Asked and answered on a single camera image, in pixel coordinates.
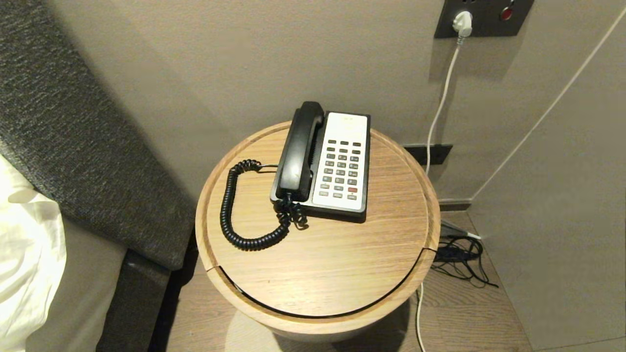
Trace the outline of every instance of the wall socket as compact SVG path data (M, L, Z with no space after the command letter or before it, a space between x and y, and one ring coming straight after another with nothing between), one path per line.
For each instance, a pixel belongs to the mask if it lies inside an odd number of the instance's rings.
M472 14L472 37L516 36L535 0L445 0L435 38L456 38L452 21L462 11Z

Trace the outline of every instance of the black wall plate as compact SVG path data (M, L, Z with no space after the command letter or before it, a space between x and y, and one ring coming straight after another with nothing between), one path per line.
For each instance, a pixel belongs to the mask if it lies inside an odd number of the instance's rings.
M516 36L533 2L535 0L445 0L434 37L456 38L458 33L452 28L452 21L462 11L472 14L472 37ZM507 21L500 18L505 8L513 11Z
M405 147L420 165L426 165L426 146L415 145ZM441 165L450 154L452 144L433 144L431 145L431 165Z

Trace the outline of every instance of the power plug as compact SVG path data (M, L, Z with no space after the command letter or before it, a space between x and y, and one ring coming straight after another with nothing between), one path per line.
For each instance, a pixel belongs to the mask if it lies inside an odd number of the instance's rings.
M452 22L452 28L459 33L460 42L463 42L463 39L467 38L471 35L471 13L469 11L462 11L456 15L454 21Z

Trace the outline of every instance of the wooden tabletop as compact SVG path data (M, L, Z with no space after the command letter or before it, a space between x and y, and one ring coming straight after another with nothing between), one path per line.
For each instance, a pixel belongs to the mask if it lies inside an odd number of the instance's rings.
M198 245L207 272L218 267L220 280L227 277L220 285L234 284L250 301L277 315L303 318L349 316L385 301L412 272L425 274L432 256L419 263L426 271L416 267L418 258L424 248L436 249L439 236L434 191L415 160L375 130L365 222L309 217L307 229L291 225L282 242L258 252L241 251L224 238L218 214L229 168L247 158L278 163L288 129L289 122L281 123L247 138L207 180L197 212ZM242 237L259 237L277 227L269 200L274 176L246 172L239 177L232 224Z

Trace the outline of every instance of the coiled phone cord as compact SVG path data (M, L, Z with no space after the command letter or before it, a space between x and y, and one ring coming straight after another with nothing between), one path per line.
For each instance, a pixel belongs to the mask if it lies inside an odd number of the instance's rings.
M291 200L291 194L287 194L283 199L274 204L276 217L280 225L276 230L267 235L246 239L239 236L234 230L230 222L233 211L233 203L235 202L235 192L237 191L237 178L246 171L258 172L264 167L276 167L278 165L263 165L256 160L246 159L237 163L228 171L226 179L226 191L222 200L222 208L220 210L220 226L224 237L235 247L243 251L260 251L272 247L276 243L282 241L289 233L289 225L295 223L298 226L304 226L307 223L307 217L302 211L300 203Z

